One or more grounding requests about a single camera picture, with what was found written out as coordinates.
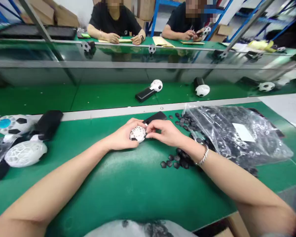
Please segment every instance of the hand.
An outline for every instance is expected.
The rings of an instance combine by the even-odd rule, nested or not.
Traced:
[[[161,129],[161,134],[156,133],[156,129]],[[170,120],[153,120],[148,125],[146,132],[146,138],[154,138],[175,147],[180,147],[186,138],[188,138]]]
[[[134,45],[140,45],[142,40],[140,35],[136,35],[135,37],[131,38],[131,41]]]
[[[193,30],[188,30],[185,33],[182,33],[181,40],[190,40],[195,35]]]
[[[200,41],[205,39],[205,36],[198,37],[198,35],[197,35],[197,33],[200,33],[200,32],[203,32],[203,31],[204,31],[204,28],[202,28],[202,29],[200,29],[199,31],[196,32],[196,34],[192,37],[194,42],[200,42]]]
[[[110,43],[118,44],[119,43],[118,39],[120,39],[120,36],[115,33],[109,33],[106,35],[105,38],[106,38],[106,41]]]
[[[116,132],[107,136],[102,140],[104,147],[108,150],[123,150],[127,148],[136,148],[139,143],[137,141],[132,141],[129,139],[129,135],[137,126],[143,127],[146,129],[146,125],[142,123],[143,120],[138,120],[131,118],[128,122],[120,127]]]

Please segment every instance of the clear plastic bag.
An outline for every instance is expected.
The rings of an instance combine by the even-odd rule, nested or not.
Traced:
[[[206,143],[210,140],[217,153],[243,168],[284,161],[294,154],[279,138],[271,123],[249,109],[187,104],[184,115],[193,121],[189,129],[194,138],[203,137]],[[236,130],[243,125],[244,131]],[[244,141],[242,132],[245,135],[249,133],[249,139]]]

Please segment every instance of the silver bracelet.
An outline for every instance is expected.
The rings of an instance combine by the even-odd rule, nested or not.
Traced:
[[[203,158],[201,159],[201,161],[199,162],[199,163],[195,163],[196,165],[198,165],[198,166],[201,166],[203,163],[204,163],[204,161],[206,160],[206,158],[207,158],[207,154],[208,154],[208,145],[207,144],[205,144],[204,145],[205,146],[205,153],[204,153],[204,156],[203,156]]]

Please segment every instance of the white label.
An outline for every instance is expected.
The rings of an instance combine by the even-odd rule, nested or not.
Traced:
[[[233,123],[236,132],[238,133],[240,139],[245,142],[255,142],[254,138],[252,137],[249,130],[246,128],[245,125],[239,123]]]

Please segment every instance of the black tray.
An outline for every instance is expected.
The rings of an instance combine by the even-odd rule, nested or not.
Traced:
[[[53,40],[74,40],[77,28],[72,26],[45,26]]]
[[[0,29],[0,39],[42,39],[36,25],[13,24]]]
[[[74,40],[77,28],[71,26],[45,26],[53,40]],[[42,39],[34,24],[17,23],[0,29],[0,39]]]

